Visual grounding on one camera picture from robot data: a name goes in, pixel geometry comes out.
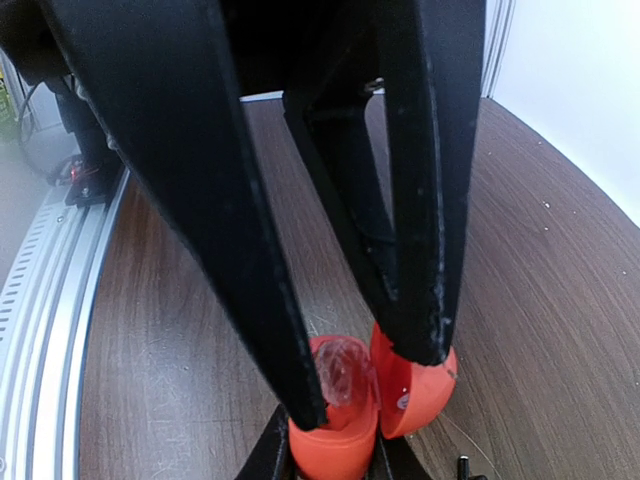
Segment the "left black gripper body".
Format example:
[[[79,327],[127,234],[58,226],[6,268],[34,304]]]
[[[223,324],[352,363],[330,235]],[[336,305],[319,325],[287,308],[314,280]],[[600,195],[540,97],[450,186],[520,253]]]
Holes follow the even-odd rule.
[[[79,84],[44,17],[44,2],[2,3],[2,50],[31,83],[72,75]],[[240,99],[251,88],[283,90],[289,129],[362,294],[394,299],[394,235],[364,118],[368,96],[344,61],[330,59],[334,50],[369,54],[354,3],[216,2]],[[80,96],[87,101],[82,87]]]

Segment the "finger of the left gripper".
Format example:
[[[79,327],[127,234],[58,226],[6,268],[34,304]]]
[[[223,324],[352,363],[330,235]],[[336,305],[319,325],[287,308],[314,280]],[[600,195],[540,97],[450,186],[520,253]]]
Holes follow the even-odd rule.
[[[304,430],[325,419],[216,1],[46,1],[106,135],[198,262]]]
[[[382,1],[396,297],[383,332],[401,357],[449,355],[466,245],[483,74],[483,1]]]

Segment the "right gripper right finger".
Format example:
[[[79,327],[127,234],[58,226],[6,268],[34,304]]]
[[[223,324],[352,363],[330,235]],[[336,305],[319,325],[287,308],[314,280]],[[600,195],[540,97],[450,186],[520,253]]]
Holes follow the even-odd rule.
[[[387,480],[432,480],[404,437],[377,441],[377,478]]]

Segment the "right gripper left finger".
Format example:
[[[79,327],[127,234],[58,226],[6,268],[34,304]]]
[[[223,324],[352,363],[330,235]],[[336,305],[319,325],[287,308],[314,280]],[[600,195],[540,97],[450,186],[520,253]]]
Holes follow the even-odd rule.
[[[279,404],[241,468],[239,480],[296,478],[297,467],[289,445],[289,416]]]

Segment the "red earbud charging case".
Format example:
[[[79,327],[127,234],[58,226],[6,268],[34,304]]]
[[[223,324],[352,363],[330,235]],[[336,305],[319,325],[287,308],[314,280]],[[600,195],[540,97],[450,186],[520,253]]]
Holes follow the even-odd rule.
[[[312,355],[323,341],[310,339]],[[452,396],[457,358],[450,350],[443,364],[423,366],[392,349],[392,342],[374,326],[365,345],[373,367],[371,392],[360,407],[336,408],[325,400],[328,423],[303,431],[289,423],[289,444],[304,479],[363,479],[374,458],[379,436],[401,438],[431,423]]]

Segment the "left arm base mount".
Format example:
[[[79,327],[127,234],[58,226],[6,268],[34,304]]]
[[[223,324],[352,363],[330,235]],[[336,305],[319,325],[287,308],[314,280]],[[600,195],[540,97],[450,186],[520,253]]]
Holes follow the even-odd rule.
[[[68,160],[61,175],[68,179],[71,189],[65,199],[67,205],[79,208],[95,204],[109,205],[124,172],[122,161],[107,145],[107,137],[89,104],[78,89],[72,75],[46,81],[54,93],[63,126],[74,136],[79,153]]]

